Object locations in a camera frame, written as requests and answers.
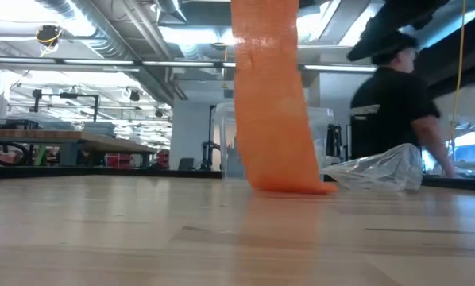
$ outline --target wooden table surface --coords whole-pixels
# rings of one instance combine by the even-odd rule
[[[475,286],[475,192],[0,180],[0,286]]]
[[[85,133],[81,131],[55,131],[55,130],[11,130],[0,129],[0,138],[32,138],[49,141],[86,141],[82,146],[84,150],[108,152],[151,152],[156,150],[140,145],[131,140],[116,139],[103,135]]]

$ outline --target black chair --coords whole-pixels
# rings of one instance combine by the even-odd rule
[[[194,158],[181,158],[180,166],[177,168],[178,171],[192,171],[194,170],[193,164],[195,163]]]

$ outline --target window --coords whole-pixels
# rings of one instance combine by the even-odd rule
[[[475,163],[475,132],[457,137],[454,142],[454,161],[456,165],[462,162]],[[452,156],[452,154],[453,150],[450,148],[448,155]],[[423,148],[421,157],[423,159],[423,170],[427,172],[434,170],[438,165],[437,161],[425,148]]]

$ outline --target person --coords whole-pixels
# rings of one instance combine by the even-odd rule
[[[442,141],[440,113],[427,96],[427,85],[413,75],[417,40],[396,33],[391,51],[372,56],[378,68],[350,104],[352,159],[384,153],[404,143],[424,146],[447,177],[453,165]]]

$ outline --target man's arm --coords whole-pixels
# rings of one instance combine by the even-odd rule
[[[446,146],[442,141],[442,130],[438,119],[429,115],[412,121],[411,125],[421,145],[427,147],[446,176],[454,178],[453,164],[448,158]]]

